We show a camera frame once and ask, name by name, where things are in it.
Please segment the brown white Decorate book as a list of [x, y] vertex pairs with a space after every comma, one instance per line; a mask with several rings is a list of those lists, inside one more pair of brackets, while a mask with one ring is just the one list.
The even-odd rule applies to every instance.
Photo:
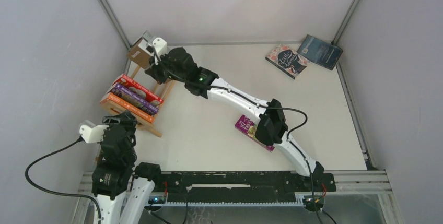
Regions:
[[136, 63], [143, 69], [148, 69], [150, 67], [150, 59], [153, 56], [151, 52], [148, 52], [148, 41], [144, 38], [139, 38], [133, 46], [129, 49], [126, 57]]

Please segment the grey ianra book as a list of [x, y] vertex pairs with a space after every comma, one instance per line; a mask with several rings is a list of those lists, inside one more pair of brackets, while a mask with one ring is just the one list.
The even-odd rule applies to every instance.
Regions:
[[150, 45], [153, 45], [153, 41], [155, 40], [155, 36], [152, 35], [148, 30], [146, 30], [143, 34], [142, 34], [142, 38]]

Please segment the orange Treehouse book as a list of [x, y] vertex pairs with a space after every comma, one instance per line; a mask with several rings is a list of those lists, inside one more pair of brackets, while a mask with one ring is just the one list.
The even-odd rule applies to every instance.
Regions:
[[152, 124], [155, 121], [153, 116], [148, 115], [147, 113], [143, 112], [142, 110], [136, 108], [135, 106], [131, 105], [130, 103], [124, 101], [123, 99], [117, 97], [112, 93], [104, 95], [103, 98], [100, 100], [100, 105], [102, 107], [110, 109], [116, 114], [120, 114], [124, 111], [129, 111], [141, 124]]

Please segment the red Treehouse book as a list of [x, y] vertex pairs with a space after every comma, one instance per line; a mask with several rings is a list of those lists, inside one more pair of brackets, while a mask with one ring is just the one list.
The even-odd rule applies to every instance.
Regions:
[[136, 93], [142, 99], [146, 100], [147, 102], [151, 103], [154, 106], [159, 106], [164, 102], [164, 100], [160, 96], [148, 90], [147, 88], [145, 88], [140, 83], [136, 82], [133, 78], [130, 78], [126, 74], [118, 76], [116, 80], [112, 83], [112, 85], [114, 84], [123, 85], [124, 87]]

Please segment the purple Treehouse book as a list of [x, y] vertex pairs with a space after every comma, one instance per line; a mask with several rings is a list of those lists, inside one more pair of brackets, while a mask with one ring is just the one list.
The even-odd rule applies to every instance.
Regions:
[[245, 115], [242, 115], [237, 120], [237, 122], [235, 123], [235, 129], [248, 136], [252, 141], [254, 141], [256, 144], [258, 144], [268, 152], [272, 152], [274, 150], [273, 146], [265, 145], [258, 141], [258, 139], [255, 137], [256, 124]]

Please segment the purple white cartoon book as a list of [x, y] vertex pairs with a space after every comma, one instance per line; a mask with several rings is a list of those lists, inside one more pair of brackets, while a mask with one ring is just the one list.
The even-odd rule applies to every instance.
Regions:
[[159, 111], [157, 107], [147, 102], [146, 100], [142, 99], [136, 93], [130, 91], [128, 88], [124, 87], [121, 84], [112, 85], [107, 91], [107, 93], [112, 93], [116, 95], [117, 97], [123, 99], [124, 101], [128, 102], [129, 104], [135, 106], [136, 108], [140, 109], [141, 111], [151, 116], [157, 114]]

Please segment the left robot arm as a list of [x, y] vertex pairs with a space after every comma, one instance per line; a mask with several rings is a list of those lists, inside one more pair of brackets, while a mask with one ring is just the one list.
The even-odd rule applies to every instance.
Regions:
[[92, 201], [95, 223], [138, 223], [151, 193], [159, 190], [164, 181], [160, 165], [135, 164], [137, 124], [136, 117], [126, 110], [105, 116], [99, 125], [85, 121], [79, 127], [79, 138], [73, 144], [99, 144], [101, 150], [101, 159], [91, 176], [91, 195], [56, 192], [36, 184], [30, 178], [29, 170], [42, 158], [26, 167], [27, 182], [49, 194]]

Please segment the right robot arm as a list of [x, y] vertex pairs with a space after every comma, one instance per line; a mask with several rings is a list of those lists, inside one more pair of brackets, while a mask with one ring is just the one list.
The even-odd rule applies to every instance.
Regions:
[[295, 141], [286, 124], [286, 108], [272, 99], [261, 100], [230, 85], [215, 72], [199, 67], [184, 48], [167, 51], [165, 47], [147, 46], [150, 56], [147, 75], [159, 84], [175, 80], [184, 84], [191, 94], [223, 102], [239, 110], [256, 123], [255, 138], [279, 150], [302, 176], [302, 185], [310, 191], [322, 185], [324, 167], [310, 157]]

